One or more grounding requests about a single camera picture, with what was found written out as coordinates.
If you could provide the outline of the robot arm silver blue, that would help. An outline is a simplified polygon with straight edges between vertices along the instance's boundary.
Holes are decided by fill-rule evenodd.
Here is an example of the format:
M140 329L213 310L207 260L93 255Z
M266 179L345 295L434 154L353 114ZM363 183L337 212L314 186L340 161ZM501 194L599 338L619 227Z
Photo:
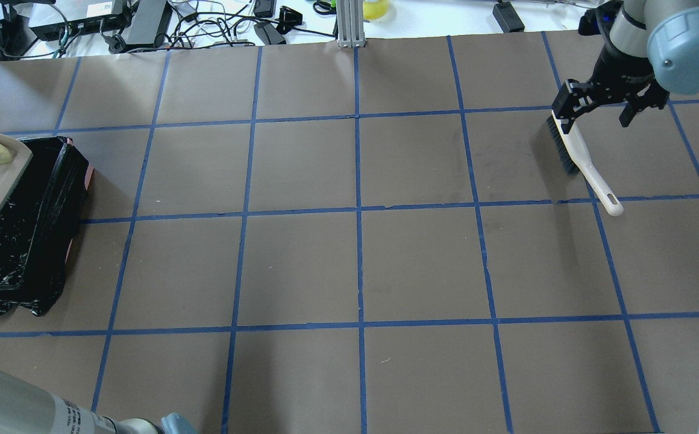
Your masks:
M196 433L187 418L171 413L154 423L114 420L0 371L0 433Z
M628 127L672 94L699 94L699 1L610 1L589 9L578 32L601 35L603 48L588 80L562 83L548 118L554 134L598 107L621 102Z

